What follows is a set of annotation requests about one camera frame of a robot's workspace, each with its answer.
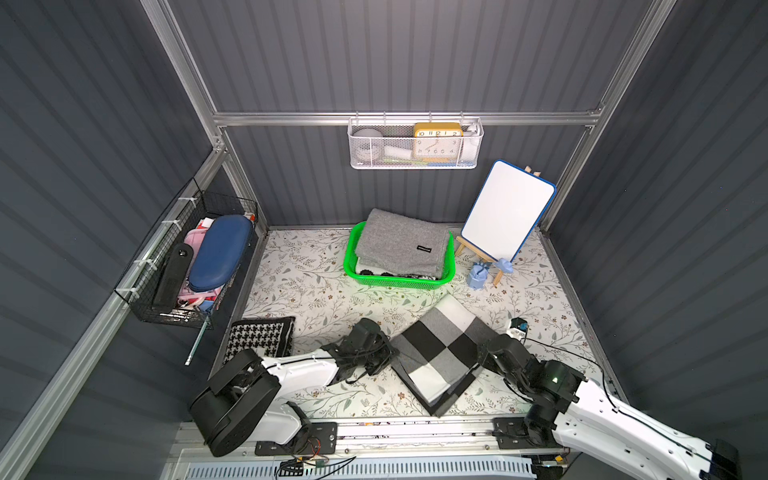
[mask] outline black and white checkered blanket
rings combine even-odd
[[[295,316],[242,319],[232,322],[224,363],[239,351],[255,348],[259,356],[290,356]]]
[[[455,401],[456,387],[467,383],[466,377],[477,366],[478,346],[496,335],[457,299],[445,295],[392,339],[392,346],[400,351],[395,371],[411,390],[415,387],[422,403],[435,406],[446,399]]]

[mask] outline blue plastic toy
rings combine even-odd
[[[469,269],[467,276],[467,285],[474,290],[482,290],[485,281],[488,279],[488,270],[491,268],[491,262],[476,262]]]
[[[514,271],[512,268],[512,262],[504,258],[499,259],[498,262],[494,263],[494,265],[496,265],[498,269],[504,273],[512,273]]]

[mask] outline alarm clock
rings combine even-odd
[[[413,127],[413,157],[439,163],[453,161],[461,152],[463,134],[457,122],[418,123]]]

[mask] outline blue whiteboard frame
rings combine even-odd
[[[523,239],[522,243],[520,243],[520,245],[518,245],[518,248],[515,250],[515,256],[514,256],[514,257],[512,257],[511,259],[509,259],[509,261],[511,262],[511,261],[513,261],[513,260],[516,258],[516,256],[518,255],[518,253],[520,253],[520,249],[522,248],[522,246],[523,246],[523,245],[525,245],[525,241],[528,239],[528,237],[530,237],[530,236],[531,236],[531,232],[533,231],[533,229],[534,229],[534,228],[536,228],[536,225],[538,225],[538,223],[541,221],[541,217],[542,217],[542,216],[544,215],[544,213],[545,213],[545,212],[546,212],[546,211],[549,209],[549,206],[550,206],[550,205],[552,205],[552,201],[554,200],[554,196],[558,194],[558,188],[557,188],[557,186],[556,186],[555,184],[553,184],[552,182],[550,182],[550,181],[547,181],[547,180],[545,180],[545,179],[543,179],[543,178],[541,178],[541,177],[536,177],[534,174],[530,174],[530,173],[528,173],[527,171],[523,170],[522,168],[518,167],[517,165],[513,165],[513,164],[510,164],[509,162],[507,162],[507,161],[504,161],[504,160],[502,160],[501,158],[499,158],[497,161],[493,162],[493,165],[491,165],[491,169],[488,171],[488,176],[487,176],[487,177],[485,177],[485,182],[483,182],[482,188],[480,189],[480,193],[479,193],[479,194],[478,194],[478,196],[475,198],[475,202],[472,204],[472,209],[469,211],[469,215],[467,215],[467,220],[469,220],[469,218],[472,216],[472,212],[473,212],[473,211],[475,211],[475,205],[477,205],[477,203],[478,203],[478,198],[480,198],[480,195],[482,195],[482,191],[483,191],[483,189],[485,189],[485,185],[488,183],[488,177],[490,177],[490,176],[491,176],[491,172],[493,171],[493,167],[495,167],[495,166],[496,166],[496,164],[497,164],[498,162],[502,162],[503,164],[507,164],[507,165],[509,165],[510,167],[516,168],[517,170],[520,170],[522,173],[524,173],[524,174],[526,174],[526,175],[530,175],[530,176],[532,176],[532,177],[533,177],[533,178],[535,178],[536,180],[541,180],[542,182],[544,182],[544,183],[546,183],[546,184],[550,184],[550,185],[552,186],[552,189],[553,189],[553,191],[552,191],[552,195],[551,195],[551,197],[549,197],[549,200],[547,201],[547,204],[545,205],[544,209],[543,209],[543,210],[541,211],[541,213],[538,215],[538,217],[536,218],[536,221],[533,223],[533,225],[531,225],[531,229],[528,231],[528,234],[526,234],[526,235],[525,235],[525,238]],[[484,253],[485,255],[487,255],[488,257],[492,258],[493,260],[496,260],[496,261],[498,261],[498,258],[495,258],[495,257],[493,257],[493,256],[489,255],[489,254],[488,254],[488,252],[486,252],[486,251],[485,251],[485,250],[483,250],[482,248],[478,247],[478,246],[477,246],[477,245],[475,245],[474,243],[470,242],[470,241],[467,239],[467,237],[465,237],[465,236],[464,236],[464,227],[462,227],[462,238],[463,238],[464,240],[466,240],[467,242],[471,243],[471,244],[472,244],[472,246],[474,246],[476,249],[478,249],[478,250],[480,250],[481,252],[483,252],[483,253]]]

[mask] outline black wire basket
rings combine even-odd
[[[205,217],[216,218],[222,215],[242,215],[246,212],[257,215],[257,205],[253,200],[231,197],[207,190],[199,190],[192,197],[192,200],[186,200],[186,202],[187,204],[181,213],[173,224],[169,226],[163,238],[152,251],[150,258],[153,261],[143,263],[133,287],[127,290],[115,291],[128,303],[131,311],[143,322],[189,326],[199,329],[204,324],[207,316],[209,316],[210,322],[207,327],[212,328],[211,324],[216,317],[219,315],[229,316],[232,313],[230,310],[233,310],[235,302],[227,302],[227,304],[231,305],[229,305],[230,308],[226,308],[222,307],[223,299],[230,290],[236,290],[234,296],[237,297],[237,290],[242,287],[243,281],[240,277],[245,275],[244,270],[247,270],[258,240],[253,229],[250,232],[243,256],[240,258],[240,265],[236,268],[232,278],[223,286],[209,313],[182,308],[174,308],[169,313],[159,313],[156,309],[152,308],[152,299],[160,282],[161,274],[167,261],[167,254],[173,245],[184,242],[187,232],[194,229],[200,220]]]

